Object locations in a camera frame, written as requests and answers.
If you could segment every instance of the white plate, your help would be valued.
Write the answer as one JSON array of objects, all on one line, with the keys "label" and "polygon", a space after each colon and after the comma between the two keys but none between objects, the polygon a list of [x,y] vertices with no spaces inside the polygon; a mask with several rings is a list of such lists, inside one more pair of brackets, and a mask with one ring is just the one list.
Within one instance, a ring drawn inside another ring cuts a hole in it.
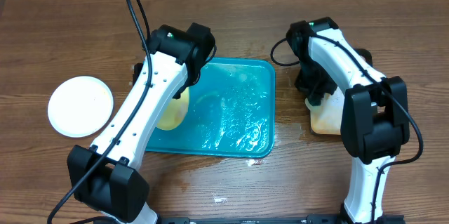
[{"label": "white plate", "polygon": [[48,119],[63,135],[84,137],[101,129],[113,108],[114,98],[105,83],[94,77],[74,77],[53,92]]}]

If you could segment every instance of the sponge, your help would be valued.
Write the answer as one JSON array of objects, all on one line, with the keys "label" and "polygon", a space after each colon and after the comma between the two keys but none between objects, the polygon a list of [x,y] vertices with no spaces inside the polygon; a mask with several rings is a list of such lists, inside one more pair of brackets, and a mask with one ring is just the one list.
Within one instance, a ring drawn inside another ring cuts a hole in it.
[{"label": "sponge", "polygon": [[325,94],[321,105],[310,105],[306,99],[306,106],[310,110],[310,127],[313,133],[323,135],[340,135],[344,105],[344,95],[340,88],[333,95]]},{"label": "sponge", "polygon": [[157,124],[157,128],[161,130],[172,130],[179,126],[187,114],[189,109],[189,87],[182,93],[181,98],[172,99],[168,104],[166,111],[162,114],[161,120]]}]

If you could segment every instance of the table surface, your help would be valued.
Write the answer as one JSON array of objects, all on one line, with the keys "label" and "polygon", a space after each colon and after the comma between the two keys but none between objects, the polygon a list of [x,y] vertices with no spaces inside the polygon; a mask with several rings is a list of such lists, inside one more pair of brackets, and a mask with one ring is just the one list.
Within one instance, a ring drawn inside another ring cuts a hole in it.
[{"label": "table surface", "polygon": [[[217,56],[269,60],[289,24],[332,17],[374,66],[401,76],[425,146],[413,164],[392,168],[386,213],[408,223],[449,218],[449,0],[142,0],[151,27],[210,27]],[[276,56],[293,61],[286,44]],[[131,65],[144,58],[125,0],[6,0],[0,18],[0,222],[44,223],[70,189],[73,145],[48,122],[51,93],[64,80],[90,75],[112,90],[114,112],[130,90]],[[276,69],[276,144],[247,159],[147,153],[140,174],[149,205],[162,216],[291,217],[337,213],[347,195],[351,157],[338,136],[314,136],[304,96],[293,86],[299,66]],[[417,151],[416,136],[399,159]],[[97,216],[73,198],[55,223]]]}]

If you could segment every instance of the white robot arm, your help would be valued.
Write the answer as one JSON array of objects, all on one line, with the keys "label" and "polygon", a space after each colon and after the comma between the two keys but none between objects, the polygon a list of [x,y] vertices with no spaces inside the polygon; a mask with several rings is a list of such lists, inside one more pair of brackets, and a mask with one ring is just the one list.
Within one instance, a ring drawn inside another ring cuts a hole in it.
[{"label": "white robot arm", "polygon": [[[395,160],[409,132],[408,121],[386,101],[366,75],[385,85],[407,108],[405,84],[398,77],[387,79],[371,67],[346,42],[330,18],[292,24],[286,40],[300,59],[302,69],[296,86],[305,92],[309,103],[320,105],[323,94],[334,94],[337,87],[346,94],[341,134],[353,160],[349,193],[341,214],[348,223],[370,223],[377,172],[381,166]],[[376,114],[377,106],[385,106],[385,112]],[[375,220],[383,214],[382,195],[388,170],[384,170],[378,185]]]},{"label": "white robot arm", "polygon": [[152,70],[145,60],[113,120],[88,149],[76,145],[67,158],[70,180],[75,185],[123,128],[149,85],[148,74],[152,74],[151,87],[133,120],[104,161],[74,193],[75,199],[120,223],[155,224],[157,221],[157,215],[146,203],[149,186],[138,173],[145,147],[170,100],[198,81],[200,69],[215,47],[215,39],[209,28],[196,23],[186,32],[163,25],[153,33],[148,47]]}]

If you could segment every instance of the blue tray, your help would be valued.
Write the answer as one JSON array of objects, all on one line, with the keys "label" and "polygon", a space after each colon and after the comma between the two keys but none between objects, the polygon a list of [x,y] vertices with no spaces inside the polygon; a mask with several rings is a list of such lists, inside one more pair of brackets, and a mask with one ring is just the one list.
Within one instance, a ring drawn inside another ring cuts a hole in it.
[{"label": "blue tray", "polygon": [[262,158],[274,146],[274,68],[263,60],[213,58],[190,88],[176,129],[154,129],[146,151]]}]

